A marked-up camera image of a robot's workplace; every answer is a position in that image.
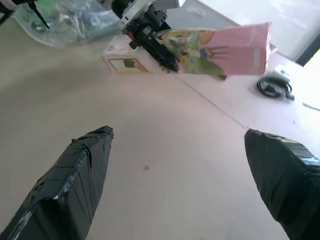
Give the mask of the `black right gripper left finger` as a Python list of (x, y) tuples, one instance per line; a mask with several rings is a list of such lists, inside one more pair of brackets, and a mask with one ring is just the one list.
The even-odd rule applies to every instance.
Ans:
[(0, 240), (86, 240), (103, 194), (113, 128), (73, 139), (38, 179)]

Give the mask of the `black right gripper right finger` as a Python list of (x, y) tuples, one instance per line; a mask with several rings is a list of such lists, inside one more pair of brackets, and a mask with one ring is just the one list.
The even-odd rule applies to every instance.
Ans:
[(248, 165), (273, 219), (290, 240), (320, 240), (320, 159), (303, 144), (249, 129)]

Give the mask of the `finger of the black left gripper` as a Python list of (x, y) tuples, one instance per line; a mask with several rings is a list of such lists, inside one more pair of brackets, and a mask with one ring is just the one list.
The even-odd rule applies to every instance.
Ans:
[(175, 73), (179, 71), (175, 57), (154, 37), (147, 37), (143, 39), (142, 47), (159, 63), (160, 66)]

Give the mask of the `pink illustrated carton box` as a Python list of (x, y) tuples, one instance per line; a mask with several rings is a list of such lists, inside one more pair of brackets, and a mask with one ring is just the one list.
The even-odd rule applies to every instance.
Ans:
[(270, 22), (223, 29), (170, 29), (156, 37), (185, 74), (260, 76), (266, 73), (272, 52)]

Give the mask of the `clear plastic bag with items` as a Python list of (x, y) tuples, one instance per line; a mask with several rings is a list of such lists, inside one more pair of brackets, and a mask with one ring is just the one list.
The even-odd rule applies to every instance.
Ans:
[(119, 18), (104, 3), (109, 7), (111, 0), (37, 0), (36, 8), (47, 26), (27, 4), (21, 5), (13, 18), (37, 42), (63, 48), (119, 31)]

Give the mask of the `small white adapter block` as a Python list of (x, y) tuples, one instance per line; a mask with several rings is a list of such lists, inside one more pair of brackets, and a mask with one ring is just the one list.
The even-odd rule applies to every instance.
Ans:
[(277, 65), (273, 71), (271, 72), (273, 77), (282, 79), (283, 81), (290, 82), (291, 81), (291, 74), (283, 65)]

